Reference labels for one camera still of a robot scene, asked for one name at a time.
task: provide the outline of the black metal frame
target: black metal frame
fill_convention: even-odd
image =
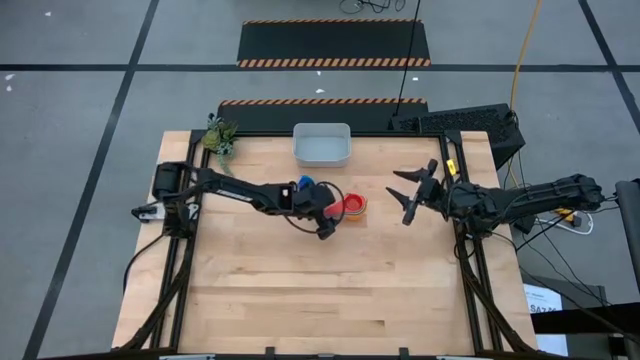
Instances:
[[[189,139],[189,148],[187,150],[187,159],[186,159],[186,162],[190,165],[193,165],[195,161],[196,149],[204,134],[205,134],[205,130],[193,130],[191,132],[191,136]],[[257,133],[257,132],[251,132],[251,131],[238,131],[237,135],[239,137],[260,137],[260,136],[285,137],[285,136],[291,136],[292,133],[291,132]],[[458,162],[459,174],[462,177],[463,181],[469,181],[469,174],[467,170],[464,151],[462,148],[462,138],[460,135],[460,131],[445,131],[443,133],[429,133],[429,134],[416,134],[411,132],[404,133],[404,132],[397,132],[397,131],[396,132],[362,132],[362,133],[353,133],[352,136],[354,137],[437,138],[440,142],[440,152],[441,152],[442,159],[450,158],[448,144],[452,143],[455,148],[455,155]],[[206,149],[203,149],[202,159],[200,161],[200,167],[208,166],[210,155],[211,155],[211,152],[209,152]],[[445,182],[447,183],[448,186],[450,186],[453,182],[452,177],[446,171],[445,171]],[[186,179],[183,179],[183,188],[186,186],[188,186],[188,181]],[[198,205],[201,205],[202,195],[200,195],[197,199],[195,199],[194,202]],[[188,287],[189,287],[190,268],[193,261],[195,241],[197,238],[199,216],[196,216],[192,221],[193,221],[195,231],[193,232],[193,235],[191,237],[187,239],[177,239],[177,238],[171,239],[171,243],[169,245],[169,250],[167,253],[167,261],[165,263],[165,269],[164,269],[164,274],[162,278],[162,287],[160,289],[160,297],[162,299],[163,296],[166,296],[169,293],[170,287],[174,285],[171,278],[175,271],[176,257],[178,254],[179,243],[180,241],[184,240],[186,242],[186,248],[185,248],[185,255],[183,257],[183,261],[185,263],[183,265],[188,266],[189,272],[187,272],[187,275],[185,278],[181,279],[182,283],[180,284],[180,290],[176,295],[177,301],[175,305],[175,315],[173,319],[173,324],[171,326],[171,335],[170,335],[170,341],[169,341],[169,348],[174,350],[178,349],[178,345],[180,341],[180,334],[182,330],[182,322],[184,317],[184,308],[186,305],[186,296],[187,296]],[[456,241],[464,244],[466,242],[466,233],[464,233],[462,229],[456,226],[455,224],[454,224],[454,232],[456,234]],[[482,283],[482,287],[486,292],[486,294],[488,295],[489,299],[492,299],[491,284],[489,280],[489,273],[487,269],[486,259],[484,256],[484,249],[482,246],[482,242],[474,241],[473,247],[474,247],[474,253],[476,254],[476,259],[477,259],[477,262],[476,262],[477,272],[478,272],[480,281]],[[460,251],[459,255],[462,259],[465,259],[468,257],[466,247],[464,246],[459,247],[459,251]],[[461,266],[461,270],[464,271],[462,262],[460,262],[460,266]],[[479,355],[483,353],[485,349],[482,344],[482,334],[480,330],[480,320],[478,318],[478,309],[476,306],[475,295],[473,290],[469,287],[467,283],[463,282],[463,286],[464,286],[465,300],[467,304],[467,312],[469,316],[469,325],[471,329],[473,348],[474,348],[475,354]],[[160,346],[160,339],[162,336],[163,327],[164,327],[164,311],[162,312],[162,317],[157,320],[157,325],[153,329],[153,333],[151,335],[150,348],[153,349],[153,348],[158,348]],[[489,318],[489,329],[490,329],[490,336],[491,336],[491,343],[492,343],[493,350],[502,351],[503,347],[502,347],[500,332],[498,331],[496,324],[490,318]],[[267,348],[265,350],[264,355],[216,354],[216,358],[222,357],[222,358],[229,358],[229,359],[234,359],[234,358],[269,359],[270,358],[269,354],[275,353],[275,350],[271,350],[271,349],[273,348]],[[404,359],[404,358],[434,359],[435,358],[434,356],[411,356],[409,355],[408,349],[404,349],[404,348],[399,349],[399,354],[401,359]],[[365,358],[373,359],[375,358],[375,359],[381,359],[381,360],[398,358],[397,356],[344,356],[344,355],[343,356],[336,355],[336,356],[337,357],[334,357],[334,358],[342,358],[342,359],[365,359]],[[297,358],[308,358],[308,357],[309,355],[286,355],[286,356],[278,355],[279,359],[280,358],[291,358],[291,359],[296,358],[297,359]]]

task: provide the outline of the wooden table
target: wooden table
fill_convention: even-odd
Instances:
[[[184,160],[188,139],[189,132],[166,132],[158,162]],[[206,195],[179,351],[262,354],[275,346],[279,354],[396,355],[408,347],[412,355],[472,354],[451,223],[420,208],[413,225],[404,226],[400,205],[385,191],[390,186],[413,194],[416,184],[392,170],[414,170],[430,158],[439,161],[436,177],[442,178],[437,139],[354,138],[349,164],[338,169],[298,168],[291,142],[241,138],[231,168],[254,183],[296,181],[301,174],[334,182],[368,197],[366,217],[344,222],[320,241],[281,217]],[[471,181],[498,186],[486,134],[463,133],[463,147]],[[220,171],[215,157],[210,166]],[[137,249],[160,230],[160,222],[142,225]],[[497,231],[510,237],[507,227]],[[134,264],[114,346],[128,340],[155,306],[168,243]],[[484,246],[496,304],[535,347],[512,246],[498,237],[485,239]],[[486,314],[479,303],[478,309],[484,346],[490,348]],[[166,316],[172,318],[172,310]],[[165,321],[163,344],[170,323]]]

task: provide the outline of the blue object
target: blue object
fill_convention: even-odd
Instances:
[[[306,188],[309,185],[313,185],[315,184],[315,182],[313,181],[313,179],[310,176],[307,175],[302,175],[300,177],[300,180],[298,180],[298,190],[302,190],[304,188]]]

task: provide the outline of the gray floor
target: gray floor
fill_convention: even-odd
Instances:
[[[346,17],[337,3],[160,0],[140,63],[233,64],[243,20]],[[433,63],[514,64],[534,4],[423,1],[420,18]],[[0,69],[127,64],[148,5],[149,0],[2,0]],[[640,64],[638,2],[590,5],[617,62]],[[356,17],[411,17],[414,9],[415,1],[408,0],[399,14],[365,10]],[[525,63],[606,64],[575,0],[544,2]],[[5,80],[10,74],[15,76]],[[23,356],[123,75],[0,71],[0,195],[6,201],[0,217],[0,358]],[[432,110],[508,102],[511,76],[412,72],[405,94],[426,97]],[[624,78],[640,96],[640,74]],[[129,210],[145,200],[163,131],[202,128],[223,99],[393,97],[401,79],[401,72],[136,73],[40,356],[109,349],[122,272],[139,229]],[[317,89],[325,93],[317,95]],[[640,177],[638,130],[610,73],[523,73],[516,110],[527,141],[527,182],[581,172],[611,194],[616,181]],[[610,301],[638,301],[619,216],[610,211],[594,218],[590,236],[561,230],[550,236],[578,276],[604,285]],[[559,266],[546,239],[535,246]],[[519,259],[534,274],[559,278],[528,249]]]

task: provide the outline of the white plastic bin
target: white plastic bin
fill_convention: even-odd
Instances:
[[[351,156],[351,128],[342,123],[297,124],[293,155],[301,167],[343,167]]]

